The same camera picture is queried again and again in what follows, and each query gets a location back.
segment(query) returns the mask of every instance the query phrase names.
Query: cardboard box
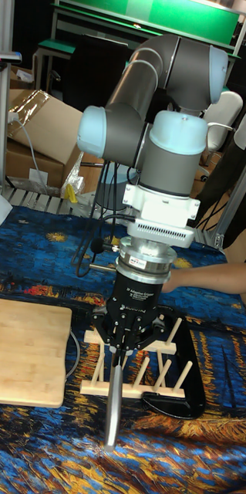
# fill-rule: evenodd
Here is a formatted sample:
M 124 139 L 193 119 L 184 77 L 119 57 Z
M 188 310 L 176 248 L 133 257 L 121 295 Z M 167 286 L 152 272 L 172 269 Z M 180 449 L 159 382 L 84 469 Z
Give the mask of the cardboard box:
M 19 115 L 35 151 L 67 164 L 79 157 L 76 144 L 82 112 L 43 91 L 10 90 L 9 110 Z M 29 147 L 18 122 L 8 125 L 8 137 Z
M 47 93 L 29 90 L 10 90 L 9 109 L 19 115 L 19 121 L 29 134 L 35 155 L 40 153 L 41 168 L 37 161 L 40 170 L 49 173 L 49 169 L 52 169 L 48 185 L 60 187 L 81 153 L 76 138 L 82 113 Z M 35 165 L 28 139 L 18 122 L 13 121 L 8 125 L 8 137 L 7 174 L 29 178 L 29 169 Z
M 35 152 L 35 159 L 40 171 L 48 174 L 47 185 L 61 188 L 71 168 Z M 8 139 L 6 153 L 6 175 L 17 178 L 30 178 L 31 170 L 35 170 L 31 151 L 26 146 Z
M 30 69 L 23 69 L 20 66 L 11 66 L 11 72 L 10 72 L 10 88 L 14 90 L 18 89 L 34 89 L 35 88 L 35 81 L 31 83 L 27 83 L 26 81 L 23 81 L 17 77 L 17 72 L 18 70 L 22 70 L 23 72 L 26 72 L 28 74 L 32 74 L 32 71 Z

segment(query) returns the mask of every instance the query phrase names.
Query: human arm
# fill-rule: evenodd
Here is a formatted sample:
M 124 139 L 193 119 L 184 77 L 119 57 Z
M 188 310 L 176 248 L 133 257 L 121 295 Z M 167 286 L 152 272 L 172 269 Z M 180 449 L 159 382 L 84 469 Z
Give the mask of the human arm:
M 172 269 L 170 279 L 164 283 L 162 291 L 172 292 L 180 286 L 194 286 L 224 293 L 246 293 L 246 262 Z

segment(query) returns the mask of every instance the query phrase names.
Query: black plate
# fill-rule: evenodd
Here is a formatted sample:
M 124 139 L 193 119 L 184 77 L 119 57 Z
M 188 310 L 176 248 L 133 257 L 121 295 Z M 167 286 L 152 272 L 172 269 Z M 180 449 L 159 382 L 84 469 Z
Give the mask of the black plate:
M 182 372 L 188 360 L 191 360 L 193 365 L 182 385 L 185 398 L 172 398 L 149 392 L 143 393 L 143 403 L 146 408 L 152 408 L 157 412 L 175 418 L 188 419 L 200 417 L 204 412 L 206 403 L 204 386 L 187 321 L 182 314 L 170 307 L 160 306 L 160 313 L 165 316 L 164 321 L 168 328 L 174 326 L 178 317 L 181 317 L 183 320 L 174 337 L 174 343 L 177 345 L 175 357 L 177 359 L 179 373 Z

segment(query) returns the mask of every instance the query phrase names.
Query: plastic bag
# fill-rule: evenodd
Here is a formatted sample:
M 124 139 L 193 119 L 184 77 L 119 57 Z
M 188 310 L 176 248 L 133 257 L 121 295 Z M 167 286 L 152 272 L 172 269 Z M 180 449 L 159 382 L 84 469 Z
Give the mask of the plastic bag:
M 85 187 L 84 178 L 79 176 L 79 170 L 83 155 L 83 152 L 80 153 L 79 157 L 77 158 L 77 162 L 73 165 L 72 170 L 69 172 L 69 175 L 67 176 L 65 182 L 61 187 L 60 197 L 62 199 L 64 199 L 65 197 L 67 185 L 71 185 L 75 195 L 80 194 Z

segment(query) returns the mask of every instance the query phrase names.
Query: bamboo cutting board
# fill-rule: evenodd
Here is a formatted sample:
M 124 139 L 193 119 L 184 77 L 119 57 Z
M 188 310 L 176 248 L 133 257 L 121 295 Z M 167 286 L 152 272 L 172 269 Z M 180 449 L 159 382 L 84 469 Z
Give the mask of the bamboo cutting board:
M 0 299 L 0 403 L 57 408 L 72 311 Z

